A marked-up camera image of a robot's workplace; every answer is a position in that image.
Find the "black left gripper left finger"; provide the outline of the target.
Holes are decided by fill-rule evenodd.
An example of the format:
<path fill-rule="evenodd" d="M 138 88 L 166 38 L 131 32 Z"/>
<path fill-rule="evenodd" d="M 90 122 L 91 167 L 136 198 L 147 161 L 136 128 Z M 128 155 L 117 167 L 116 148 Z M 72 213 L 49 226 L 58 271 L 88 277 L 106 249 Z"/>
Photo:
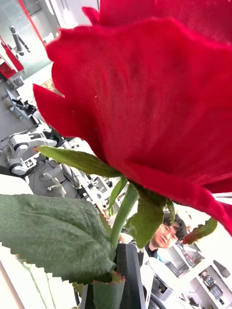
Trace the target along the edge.
<path fill-rule="evenodd" d="M 88 284 L 83 287 L 81 308 L 94 309 L 94 294 L 92 284 Z"/>

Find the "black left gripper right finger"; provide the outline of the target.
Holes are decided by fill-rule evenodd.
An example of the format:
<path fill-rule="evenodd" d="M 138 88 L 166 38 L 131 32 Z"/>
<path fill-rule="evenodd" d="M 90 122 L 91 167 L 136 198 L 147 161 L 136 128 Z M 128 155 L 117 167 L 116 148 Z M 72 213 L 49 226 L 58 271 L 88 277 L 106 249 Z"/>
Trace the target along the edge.
<path fill-rule="evenodd" d="M 116 271 L 125 277 L 121 309 L 144 309 L 145 295 L 141 280 L 138 252 L 132 244 L 118 244 Z"/>

